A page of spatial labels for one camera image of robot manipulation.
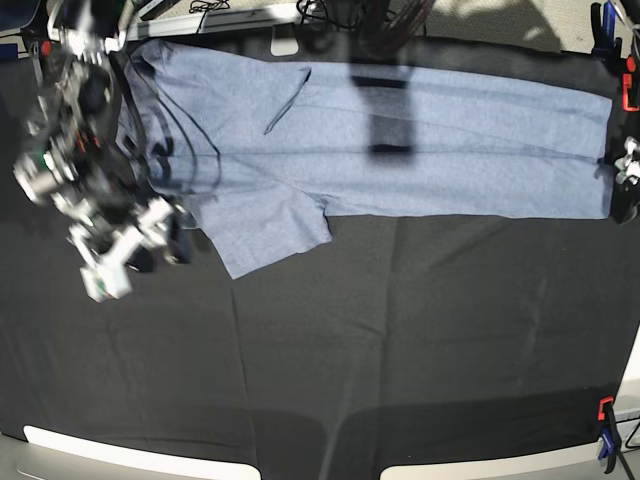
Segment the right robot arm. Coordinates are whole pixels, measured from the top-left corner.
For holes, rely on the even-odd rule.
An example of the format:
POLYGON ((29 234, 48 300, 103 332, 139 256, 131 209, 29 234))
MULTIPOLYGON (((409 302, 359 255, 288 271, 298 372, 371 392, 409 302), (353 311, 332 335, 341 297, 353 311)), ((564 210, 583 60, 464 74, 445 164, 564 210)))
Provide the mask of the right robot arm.
POLYGON ((39 83, 14 176, 36 204, 71 219, 69 242, 90 279, 148 271, 160 250, 186 264, 176 201, 150 185, 148 138, 118 58, 137 13, 134 1, 57 1, 46 34, 52 51, 33 57, 57 75, 39 83))

